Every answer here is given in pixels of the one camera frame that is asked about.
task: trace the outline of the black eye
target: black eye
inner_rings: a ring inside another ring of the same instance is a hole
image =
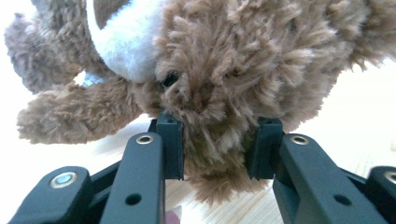
[[[180,72],[177,70],[171,70],[166,74],[166,78],[161,82],[164,88],[171,87],[175,82],[177,82]]]

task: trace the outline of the plush toy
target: plush toy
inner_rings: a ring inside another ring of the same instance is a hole
[[[32,0],[6,30],[33,143],[85,143],[162,111],[182,121],[187,180],[209,203],[262,189],[244,166],[258,118],[312,119],[338,75],[396,59],[396,0]],[[88,87],[80,71],[103,80]]]

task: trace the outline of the wooden surface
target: wooden surface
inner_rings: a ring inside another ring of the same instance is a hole
[[[1,7],[1,29],[16,10],[29,9],[28,0],[14,0]],[[18,138],[16,116],[34,98],[12,69],[4,44],[0,64],[5,84],[1,88],[0,223],[7,223],[23,198],[47,173],[67,165],[87,168],[91,174],[121,158],[130,136],[144,132],[150,119],[140,117],[113,136],[86,145],[31,145]],[[396,64],[386,61],[380,69],[359,68],[341,75],[319,116],[297,133],[311,136],[339,165],[367,176],[377,165],[396,166]],[[166,207],[183,207],[182,223],[282,223],[271,188],[240,194],[228,203],[198,203],[190,187],[166,182]]]

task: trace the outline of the brown plush toy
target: brown plush toy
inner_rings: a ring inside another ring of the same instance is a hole
[[[22,138],[85,143],[165,111],[185,125],[197,198],[221,202],[266,184],[244,165],[259,117],[290,132],[318,114],[343,70],[396,59],[396,0],[143,2],[33,0],[32,19],[17,15],[9,55],[40,92],[19,114]],[[79,86],[82,70],[104,81]]]

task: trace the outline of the white plush patch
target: white plush patch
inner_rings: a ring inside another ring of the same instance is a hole
[[[162,9],[169,0],[134,0],[112,15],[100,30],[87,1],[88,25],[93,44],[105,64],[116,74],[135,82],[155,78],[153,37],[161,30]]]

